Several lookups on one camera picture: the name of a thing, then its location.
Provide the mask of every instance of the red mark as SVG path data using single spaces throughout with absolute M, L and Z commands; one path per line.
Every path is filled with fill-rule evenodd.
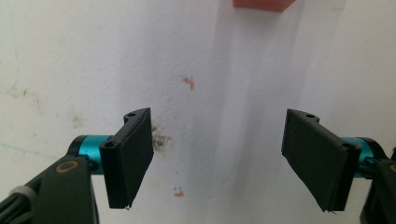
M 195 83 L 194 80 L 192 80 L 192 78 L 189 77 L 184 77 L 183 79 L 181 79 L 183 82 L 185 83 L 189 83 L 190 84 L 190 89 L 193 91 L 195 88 Z
M 177 196 L 178 198 L 184 197 L 184 190 L 181 190 L 180 193 L 176 193 L 175 196 Z

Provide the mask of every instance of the red paint spot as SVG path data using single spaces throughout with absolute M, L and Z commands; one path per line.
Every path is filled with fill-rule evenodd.
M 181 190 L 180 193 L 176 193 L 175 196 L 178 198 L 184 197 L 184 190 Z
M 192 80 L 192 78 L 189 77 L 184 77 L 181 79 L 183 82 L 190 84 L 190 89 L 193 91 L 195 89 L 195 82 Z

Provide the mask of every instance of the teal cylindrical joint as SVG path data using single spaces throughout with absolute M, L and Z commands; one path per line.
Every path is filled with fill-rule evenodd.
M 366 141 L 359 137 L 342 137 L 341 139 L 343 139 L 345 142 L 361 147 L 361 155 L 359 156 L 359 168 L 360 170 L 364 170 L 364 168 L 367 166 L 365 163 L 365 159 L 374 157 L 373 151 L 370 146 L 367 144 Z M 364 178 L 364 176 L 359 172 L 356 172 L 355 177 Z
M 101 143 L 106 141 L 109 135 L 88 135 L 81 143 L 79 147 L 78 155 L 88 156 L 90 161 L 95 162 L 98 168 L 92 171 L 92 175 L 102 175 L 103 167 L 102 160 L 100 157 L 99 146 Z

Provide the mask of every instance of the pink object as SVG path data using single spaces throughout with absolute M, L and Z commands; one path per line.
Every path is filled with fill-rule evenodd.
M 252 7 L 283 12 L 295 0 L 233 0 L 234 7 Z

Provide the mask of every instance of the white wall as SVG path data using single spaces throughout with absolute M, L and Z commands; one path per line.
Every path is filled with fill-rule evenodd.
M 391 0 L 298 0 L 282 14 L 231 0 L 1 0 L 0 198 L 77 135 L 113 134 L 150 106 L 172 139 L 130 211 L 110 210 L 93 178 L 102 223 L 359 223 L 370 183 L 322 213 L 281 156 L 286 109 L 390 155 L 395 24 Z

